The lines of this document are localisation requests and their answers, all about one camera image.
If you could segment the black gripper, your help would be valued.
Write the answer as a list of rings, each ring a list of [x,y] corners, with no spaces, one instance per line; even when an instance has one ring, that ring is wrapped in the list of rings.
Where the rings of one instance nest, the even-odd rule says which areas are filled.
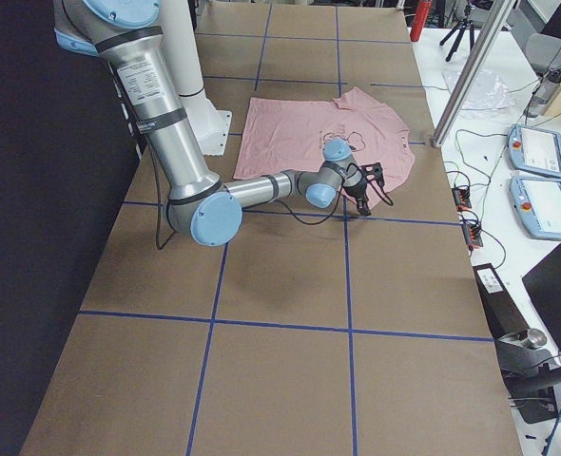
[[[344,184],[343,190],[356,202],[358,213],[363,217],[369,217],[371,210],[367,197],[367,180],[361,173],[354,173]]]

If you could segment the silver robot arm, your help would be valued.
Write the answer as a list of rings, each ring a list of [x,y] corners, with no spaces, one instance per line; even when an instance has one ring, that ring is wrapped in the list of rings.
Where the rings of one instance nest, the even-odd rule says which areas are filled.
[[[229,113],[203,94],[193,22],[185,1],[56,1],[58,45],[98,57],[115,71],[153,157],[169,183],[170,228],[204,246],[230,241],[242,224],[242,210],[299,195],[318,208],[335,208],[339,195],[370,213],[368,180],[348,142],[328,141],[316,172],[286,170],[225,183],[211,171],[201,149],[203,126],[220,136]]]

